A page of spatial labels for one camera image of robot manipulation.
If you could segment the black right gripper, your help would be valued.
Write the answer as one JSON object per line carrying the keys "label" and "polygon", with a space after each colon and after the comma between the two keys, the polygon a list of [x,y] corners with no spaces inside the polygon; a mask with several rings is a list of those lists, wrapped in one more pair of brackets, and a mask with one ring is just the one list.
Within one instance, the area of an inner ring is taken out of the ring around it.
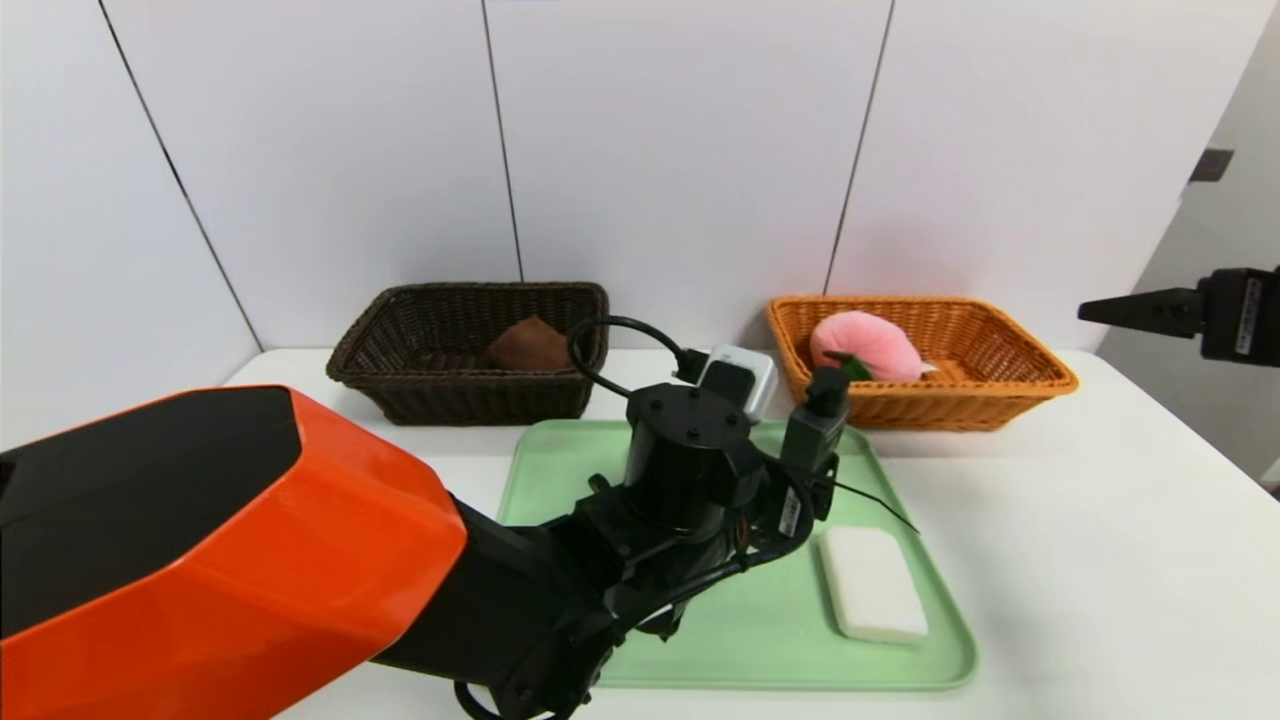
{"label": "black right gripper", "polygon": [[1088,301],[1076,318],[1184,340],[1201,334],[1204,359],[1279,366],[1277,269],[1217,269],[1199,282],[1199,291],[1169,288]]}

